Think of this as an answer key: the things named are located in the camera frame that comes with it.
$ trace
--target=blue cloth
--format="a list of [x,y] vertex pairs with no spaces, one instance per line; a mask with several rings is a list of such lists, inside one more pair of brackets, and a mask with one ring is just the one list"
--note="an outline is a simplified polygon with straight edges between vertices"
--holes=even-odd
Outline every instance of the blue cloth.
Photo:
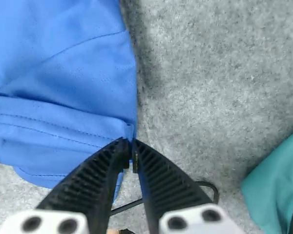
[[0,0],[0,163],[52,188],[134,137],[136,102],[118,0]]
[[251,218],[266,234],[286,234],[293,216],[293,135],[243,181]]

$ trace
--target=fabric seam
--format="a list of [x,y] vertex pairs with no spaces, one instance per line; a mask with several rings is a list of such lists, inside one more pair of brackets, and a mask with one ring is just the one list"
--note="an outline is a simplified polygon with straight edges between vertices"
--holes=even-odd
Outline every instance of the fabric seam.
[[100,38],[104,38],[104,37],[110,37],[110,36],[114,36],[114,35],[117,35],[117,34],[121,34],[123,32],[126,32],[127,30],[124,29],[122,31],[119,31],[119,32],[115,32],[115,33],[110,33],[110,34],[106,34],[106,35],[98,35],[98,36],[95,36],[95,37],[92,37],[92,38],[88,38],[88,39],[85,39],[83,41],[80,41],[80,42],[77,42],[76,44],[73,44],[71,46],[68,46],[67,48],[65,49],[62,49],[61,51],[58,51],[56,52],[55,54],[51,55],[50,57],[47,57],[46,59],[44,59],[43,61],[40,61],[39,63],[33,65],[30,69],[28,69],[28,71],[24,72],[23,74],[20,74],[18,75],[17,77],[15,77],[14,79],[18,79],[20,77],[23,77],[23,76],[26,76],[27,74],[31,73],[36,67],[39,67],[41,66],[42,64],[45,64],[46,62],[48,62],[49,60],[53,59],[54,57],[60,55],[60,54],[63,54],[65,53],[66,51],[74,48],[74,47],[77,47],[79,45],[82,45],[84,43],[87,43],[89,41],[92,41],[92,40],[95,40],[95,39],[100,39]]
[[100,148],[100,146],[97,146],[97,145],[92,145],[92,144],[80,142],[80,141],[77,141],[77,140],[73,140],[73,139],[62,137],[62,136],[54,135],[54,134],[51,134],[51,133],[46,133],[46,132],[39,131],[39,130],[33,129],[33,128],[27,128],[27,127],[18,126],[18,125],[14,125],[14,124],[10,124],[10,123],[0,123],[0,124],[5,124],[5,125],[9,125],[9,126],[18,127],[18,128],[24,128],[24,129],[28,129],[28,130],[33,130],[33,131],[36,131],[36,132],[39,132],[39,133],[44,133],[44,134],[47,134],[47,135],[50,135],[50,136],[53,136],[53,137],[58,137],[58,138],[62,138],[62,139],[65,139],[65,140],[73,141],[73,142],[76,142],[76,143],[79,143],[79,144],[84,144],[84,145],[89,145],[89,146],[94,146],[94,147]]
[[25,172],[22,168],[18,167],[18,169],[20,171],[22,171],[23,173],[29,175],[29,176],[37,176],[37,177],[45,177],[45,176],[52,176],[52,177],[65,177],[66,175],[37,175],[37,174],[30,174],[28,172]]
[[109,138],[109,137],[106,137],[106,136],[100,136],[100,135],[96,135],[96,134],[86,133],[86,132],[83,132],[83,131],[80,131],[80,130],[77,130],[77,129],[72,129],[72,128],[64,127],[64,126],[61,126],[61,125],[58,125],[58,124],[46,122],[46,121],[39,120],[39,119],[34,119],[34,118],[29,118],[29,117],[24,117],[24,116],[18,116],[18,115],[1,114],[1,113],[0,113],[0,116],[10,116],[10,117],[24,118],[24,119],[28,119],[28,120],[32,120],[32,121],[37,121],[37,122],[42,122],[42,123],[46,123],[46,124],[49,124],[49,125],[52,125],[52,126],[56,126],[56,127],[60,127],[60,128],[64,128],[64,129],[68,129],[68,130],[72,130],[72,131],[76,131],[76,132],[83,133],[83,134],[90,135],[90,136],[94,136],[94,137],[101,137],[101,138],[104,138],[104,139],[113,140],[112,138]]

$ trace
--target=wire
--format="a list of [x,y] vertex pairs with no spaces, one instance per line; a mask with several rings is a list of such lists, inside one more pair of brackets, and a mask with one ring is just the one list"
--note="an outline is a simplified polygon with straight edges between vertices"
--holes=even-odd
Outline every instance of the wire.
[[[214,191],[213,203],[218,204],[219,192],[218,192],[218,189],[216,188],[215,185],[213,185],[210,182],[206,182],[206,181],[197,181],[195,183],[197,183],[199,186],[209,187],[209,188],[213,189],[213,191]],[[129,209],[131,209],[131,208],[133,208],[133,207],[135,207],[137,205],[140,205],[141,203],[143,203],[142,198],[138,199],[136,201],[133,201],[131,203],[128,203],[128,204],[126,204],[124,206],[118,207],[118,208],[116,208],[114,210],[111,210],[110,216],[113,216],[113,215],[119,214],[120,212],[129,210]]]

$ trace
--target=teal fabric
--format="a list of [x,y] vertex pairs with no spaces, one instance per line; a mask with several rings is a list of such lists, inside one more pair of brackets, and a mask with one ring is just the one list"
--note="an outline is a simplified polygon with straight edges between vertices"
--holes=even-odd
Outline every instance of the teal fabric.
[[243,181],[242,193],[254,222],[266,234],[286,234],[293,215],[293,135]]

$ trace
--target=carpet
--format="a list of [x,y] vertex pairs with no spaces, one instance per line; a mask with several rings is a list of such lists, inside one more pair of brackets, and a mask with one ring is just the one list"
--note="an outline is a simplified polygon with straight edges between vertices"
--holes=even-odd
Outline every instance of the carpet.
[[[194,180],[246,233],[247,173],[293,133],[293,0],[123,0],[138,62],[138,139]],[[115,207],[141,198],[128,170]],[[48,190],[0,165],[0,224]],[[110,227],[147,233],[143,205]]]

